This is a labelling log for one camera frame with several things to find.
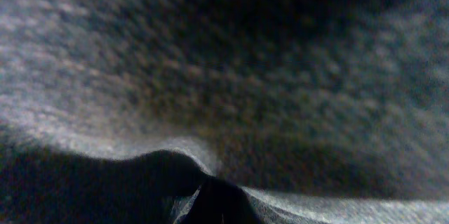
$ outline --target gray fleece blanket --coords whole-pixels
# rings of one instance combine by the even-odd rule
[[[0,0],[0,223],[449,223],[449,0]]]

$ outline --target gray fabric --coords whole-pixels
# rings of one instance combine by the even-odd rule
[[[122,177],[170,223],[207,174],[266,223],[449,223],[448,87],[449,0],[0,0],[0,221]]]

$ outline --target textured fabric surface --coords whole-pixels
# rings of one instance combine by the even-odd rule
[[[449,223],[449,0],[0,0],[0,223]]]

